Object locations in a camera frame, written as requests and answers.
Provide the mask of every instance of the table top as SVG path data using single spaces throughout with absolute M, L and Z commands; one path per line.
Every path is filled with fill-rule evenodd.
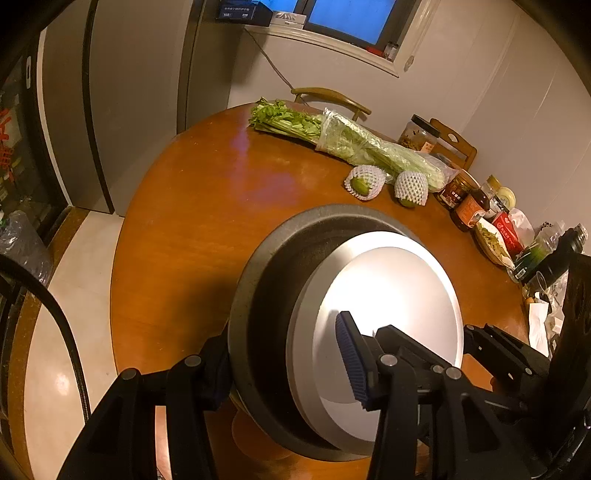
M 464 323 L 496 325 L 527 341 L 521 292 L 493 265 L 469 233 L 429 195 L 407 209 L 386 186 L 361 202 L 343 187 L 351 166 L 311 145 L 247 128 L 252 105 L 235 107 L 178 135 L 150 168 L 125 218 L 113 264 L 111 332 L 117 370 L 168 369 L 199 352 L 228 318 L 236 283 L 261 241 L 289 217 L 329 203 L 364 204 L 410 228 L 445 269 Z M 463 370 L 480 387 L 491 376 L 472 358 Z M 257 462 L 232 439 L 235 409 L 207 415 L 220 480 L 283 478 L 362 479 L 368 460 L 327 463 L 297 455 Z M 165 444 L 157 413 L 159 447 Z M 158 464 L 168 468 L 161 448 Z

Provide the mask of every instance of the plastic bag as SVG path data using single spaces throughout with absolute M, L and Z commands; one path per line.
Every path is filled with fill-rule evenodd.
M 441 167 L 443 163 L 439 160 L 433 157 L 426 160 L 414 150 L 382 140 L 351 119 L 329 109 L 324 110 L 316 150 L 345 160 L 350 165 L 379 167 L 391 176 L 389 183 L 406 170 L 423 173 L 430 192 L 442 190 L 448 182 L 448 176 Z
M 22 265 L 47 287 L 53 269 L 51 256 L 25 212 L 15 210 L 0 228 L 0 254 Z
M 513 223 L 513 227 L 515 227 L 515 233 L 517 233 L 521 245 L 524 248 L 531 245 L 535 238 L 534 228 L 525 214 L 521 210 L 513 208 L 509 212 L 509 218 L 511 219 L 511 223 Z

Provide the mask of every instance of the water bottle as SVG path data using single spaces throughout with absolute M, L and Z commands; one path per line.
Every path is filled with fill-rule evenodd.
M 556 250 L 558 239 L 563 232 L 563 222 L 542 228 L 531 245 L 527 246 L 515 259 L 515 269 L 508 272 L 511 280 L 519 283 L 526 278 L 531 278 L 540 262 Z
M 551 286 L 569 269 L 573 257 L 583 251 L 588 237 L 587 230 L 581 224 L 566 230 L 558 240 L 556 250 L 543 259 L 532 274 L 523 279 L 523 282 L 529 282 L 530 278 L 533 278 L 535 273 L 539 271 L 544 276 L 546 285 Z

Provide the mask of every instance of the black cable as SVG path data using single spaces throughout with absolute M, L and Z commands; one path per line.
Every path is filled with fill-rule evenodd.
M 244 31 L 246 33 L 248 33 L 248 35 L 252 38 L 252 41 L 256 44 L 256 46 L 258 47 L 258 49 L 261 51 L 261 53 L 265 56 L 265 58 L 267 59 L 267 61 L 269 62 L 269 65 L 271 65 L 271 68 L 273 70 L 275 70 L 275 73 L 279 76 L 279 78 L 281 80 L 283 80 L 285 82 L 285 84 L 290 88 L 290 90 L 293 90 L 293 85 L 290 83 L 290 81 L 288 79 L 286 79 L 283 74 L 279 71 L 279 69 L 277 67 L 275 67 L 275 64 L 273 63 L 273 61 L 269 58 L 269 55 L 267 55 L 267 52 L 265 50 L 262 49 L 261 45 L 259 42 L 256 41 L 256 38 L 254 37 L 254 35 L 252 35 L 252 33 L 250 33 L 246 28 L 244 29 Z
M 0 254 L 0 271 L 10 276 L 17 282 L 21 283 L 28 291 L 30 291 L 41 304 L 51 314 L 56 321 L 57 327 L 60 329 L 61 337 L 64 339 L 68 354 L 70 355 L 70 362 L 74 369 L 74 376 L 76 377 L 76 384 L 78 385 L 78 392 L 80 393 L 80 403 L 82 404 L 82 414 L 84 415 L 84 422 L 86 423 L 90 418 L 90 401 L 88 400 L 88 390 L 86 389 L 86 382 L 84 380 L 84 372 L 82 370 L 82 362 L 80 355 L 76 348 L 76 341 L 74 334 L 70 328 L 70 324 L 66 319 L 66 315 L 62 311 L 57 300 L 45 288 L 45 286 L 37 280 L 24 267 L 20 266 L 14 260 Z

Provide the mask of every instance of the paper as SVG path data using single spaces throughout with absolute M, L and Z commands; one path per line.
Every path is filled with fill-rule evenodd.
M 535 348 L 541 354 L 549 356 L 548 340 L 544 321 L 548 316 L 548 303 L 537 300 L 530 303 L 530 347 Z

